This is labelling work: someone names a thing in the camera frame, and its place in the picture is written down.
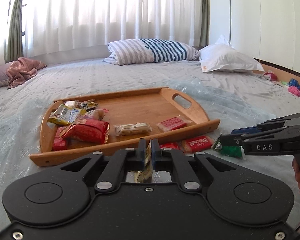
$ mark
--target striped pillow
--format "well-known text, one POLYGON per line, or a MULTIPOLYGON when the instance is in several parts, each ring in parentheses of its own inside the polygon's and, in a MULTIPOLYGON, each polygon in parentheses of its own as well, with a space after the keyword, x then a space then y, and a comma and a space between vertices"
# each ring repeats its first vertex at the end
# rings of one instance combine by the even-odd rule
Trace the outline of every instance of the striped pillow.
POLYGON ((158 39, 133 39, 114 41, 108 44, 111 55, 103 61, 115 65, 173 60, 195 60, 199 52, 178 41, 158 39))

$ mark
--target tray handle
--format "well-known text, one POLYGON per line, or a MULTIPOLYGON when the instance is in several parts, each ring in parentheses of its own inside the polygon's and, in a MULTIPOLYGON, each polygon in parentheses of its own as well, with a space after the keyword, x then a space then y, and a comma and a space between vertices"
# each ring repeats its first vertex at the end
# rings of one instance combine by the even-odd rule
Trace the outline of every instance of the tray handle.
POLYGON ((52 150, 54 137, 57 132, 57 126, 50 128, 47 124, 52 112, 54 112, 63 102, 58 101, 51 105, 43 116, 40 128, 40 149, 41 152, 50 152, 52 150))
POLYGON ((160 94, 170 104, 172 104, 181 113, 183 113, 185 116, 191 119, 194 123, 199 124, 199 123, 210 121, 207 113, 202 108, 202 106, 187 94, 170 88, 161 89, 160 94), (174 100, 176 96, 181 96, 183 99, 189 101, 191 103, 191 106, 188 109, 185 109, 183 106, 181 106, 174 100))

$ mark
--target bed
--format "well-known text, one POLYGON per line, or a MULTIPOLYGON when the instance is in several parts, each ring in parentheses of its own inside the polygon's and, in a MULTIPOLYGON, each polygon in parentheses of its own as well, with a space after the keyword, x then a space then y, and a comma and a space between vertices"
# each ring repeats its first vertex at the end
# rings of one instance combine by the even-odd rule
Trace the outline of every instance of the bed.
MULTIPOLYGON (((252 73, 212 72, 203 73, 198 61, 173 61, 127 66, 111 65, 102 59, 82 60, 49 65, 22 86, 7 90, 0 88, 0 230, 9 224, 1 203, 2 192, 12 181, 39 171, 28 158, 29 153, 39 152, 39 125, 45 109, 53 99, 73 95, 135 89, 167 81, 200 82, 204 87, 224 97, 233 95, 254 109, 261 109, 260 116, 280 117, 300 112, 300 98, 287 89, 252 73)), ((220 130, 230 132, 222 125, 220 130)), ((295 205, 288 223, 295 227, 300 220, 300 194, 294 180, 291 156, 249 156, 245 161, 222 158, 276 177, 284 181, 294 192, 295 205)))

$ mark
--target wooden tray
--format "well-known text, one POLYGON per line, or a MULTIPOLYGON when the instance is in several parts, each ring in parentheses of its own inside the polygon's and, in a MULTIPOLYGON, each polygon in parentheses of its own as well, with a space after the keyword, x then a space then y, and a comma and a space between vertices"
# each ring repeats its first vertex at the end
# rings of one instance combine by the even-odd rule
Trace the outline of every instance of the wooden tray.
POLYGON ((157 138, 160 144, 175 142, 213 131, 219 123, 219 119, 210 121, 204 109, 190 96, 167 87, 58 99, 49 107, 42 119, 40 130, 41 153, 31 154, 30 159, 38 166, 51 166, 76 159, 94 151, 102 151, 105 155, 112 155, 121 148, 137 147, 140 138, 146 139, 147 142, 157 138), (191 103, 191 106, 188 109, 183 108, 174 100, 176 96, 183 97, 191 103), (95 145, 72 140, 68 150, 51 151, 57 126, 50 128, 47 125, 50 114, 63 102, 70 100, 82 102, 89 99, 95 99, 100 108, 109 109, 109 113, 106 114, 106 118, 110 120, 110 133, 107 143, 95 145), (169 132, 162 132, 156 126, 157 123, 178 115, 183 115, 192 122, 186 127, 169 132), (145 135, 115 136, 114 125, 138 122, 149 123, 152 131, 145 135))

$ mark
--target red wrapper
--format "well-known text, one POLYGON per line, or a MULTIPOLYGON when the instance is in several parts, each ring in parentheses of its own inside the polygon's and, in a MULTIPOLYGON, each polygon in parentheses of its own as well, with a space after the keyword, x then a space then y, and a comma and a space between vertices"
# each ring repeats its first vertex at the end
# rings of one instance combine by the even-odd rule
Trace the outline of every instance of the red wrapper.
POLYGON ((177 143, 165 143, 159 146, 160 149, 163 148, 171 148, 171 149, 177 149, 180 150, 179 145, 177 143))
POLYGON ((109 136, 109 122, 82 117, 66 127, 60 134, 62 138, 79 141, 106 143, 109 136))
POLYGON ((181 141, 181 146, 185 153, 195 153, 202 150, 210 149, 212 143, 207 136, 198 136, 191 139, 181 141))
POLYGON ((189 121, 186 120, 183 116, 179 115, 163 122, 159 122, 157 126, 160 130, 167 132, 185 127, 187 123, 189 123, 189 121))
POLYGON ((66 127, 62 126, 62 127, 59 127, 57 129, 57 132, 56 132, 56 136, 54 138, 54 141, 53 141, 53 146, 52 146, 52 151, 62 151, 62 150, 66 150, 67 147, 68 147, 68 141, 63 139, 63 138, 60 138, 60 133, 65 129, 66 127))

